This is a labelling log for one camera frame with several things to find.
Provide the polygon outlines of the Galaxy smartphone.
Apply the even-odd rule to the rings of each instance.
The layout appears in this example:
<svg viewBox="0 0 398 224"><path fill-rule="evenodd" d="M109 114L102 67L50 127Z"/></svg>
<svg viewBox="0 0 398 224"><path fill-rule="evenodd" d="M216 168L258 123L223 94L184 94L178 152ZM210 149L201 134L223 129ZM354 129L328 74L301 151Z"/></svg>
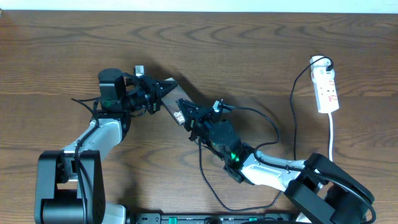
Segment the Galaxy smartphone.
<svg viewBox="0 0 398 224"><path fill-rule="evenodd" d="M171 117L178 125L183 125L185 118L178 106L178 100L187 100L193 102L192 99L186 94L180 85L177 85L172 91L162 98L162 103L165 109L170 113Z"/></svg>

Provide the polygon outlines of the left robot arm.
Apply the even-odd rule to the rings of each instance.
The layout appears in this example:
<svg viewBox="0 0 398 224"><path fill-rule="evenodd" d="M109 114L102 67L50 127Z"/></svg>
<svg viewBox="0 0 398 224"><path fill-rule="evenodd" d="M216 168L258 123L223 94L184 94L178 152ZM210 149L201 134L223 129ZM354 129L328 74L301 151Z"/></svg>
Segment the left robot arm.
<svg viewBox="0 0 398 224"><path fill-rule="evenodd" d="M102 161L121 143L131 120L160 110L178 86L154 80L138 65L132 74L118 68L99 72L100 96L93 98L87 130L58 151L41 153L37 164L36 223L129 223L127 208L106 201Z"/></svg>

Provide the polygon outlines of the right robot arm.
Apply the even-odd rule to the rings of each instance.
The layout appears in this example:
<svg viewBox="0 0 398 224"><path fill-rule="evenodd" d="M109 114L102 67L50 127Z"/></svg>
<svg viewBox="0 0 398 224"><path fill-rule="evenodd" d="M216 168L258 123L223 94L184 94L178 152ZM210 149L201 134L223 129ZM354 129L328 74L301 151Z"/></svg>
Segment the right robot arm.
<svg viewBox="0 0 398 224"><path fill-rule="evenodd" d="M206 146L236 182L266 185L281 191L301 214L298 223L374 223L374 196L357 180L322 154L307 160L268 156L242 142L230 122L221 119L233 106L217 101L212 108L186 99L176 101L190 140Z"/></svg>

